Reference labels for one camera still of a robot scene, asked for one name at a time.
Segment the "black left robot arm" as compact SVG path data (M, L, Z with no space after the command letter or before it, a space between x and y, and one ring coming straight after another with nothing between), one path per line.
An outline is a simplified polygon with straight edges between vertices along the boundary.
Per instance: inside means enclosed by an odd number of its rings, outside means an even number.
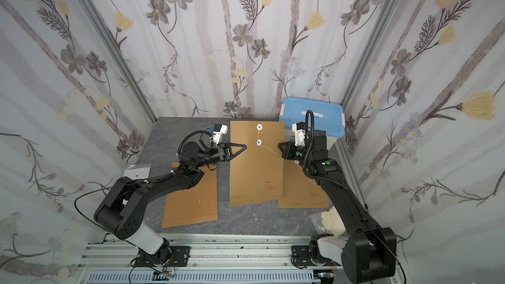
M185 143L178 152L179 166L168 174L133 180L121 177L112 186L94 214L94 220L117 238L151 256L167 257L165 238L144 222L147 205L173 192L191 189L205 173L202 166L229 162L247 149L246 145L219 143L209 151L196 142Z

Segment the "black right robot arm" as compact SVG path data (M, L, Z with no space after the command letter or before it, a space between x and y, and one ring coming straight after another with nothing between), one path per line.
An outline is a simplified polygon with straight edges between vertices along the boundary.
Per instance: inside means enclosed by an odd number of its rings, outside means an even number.
M343 245L331 234L312 237L309 243L311 262L341 265L351 283L394 276L397 263L395 233L389 227L381 227L353 193L342 168L328 155L324 131L309 130L303 142L303 145L292 141L280 143L281 156L298 161L304 175L323 189L348 234Z

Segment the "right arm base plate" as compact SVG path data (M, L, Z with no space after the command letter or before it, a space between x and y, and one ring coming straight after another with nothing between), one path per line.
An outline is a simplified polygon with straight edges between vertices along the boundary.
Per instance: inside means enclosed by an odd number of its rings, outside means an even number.
M290 261L296 268L323 267L323 266L341 266L339 262L335 262L328 258L317 257L316 253L309 245L293 245L291 247Z

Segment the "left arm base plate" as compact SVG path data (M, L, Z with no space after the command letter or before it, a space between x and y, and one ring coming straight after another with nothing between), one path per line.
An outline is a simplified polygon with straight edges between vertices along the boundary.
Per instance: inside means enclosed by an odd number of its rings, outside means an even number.
M186 267L190 257L190 246L163 245L155 254L150 255L139 249L132 265L135 267Z

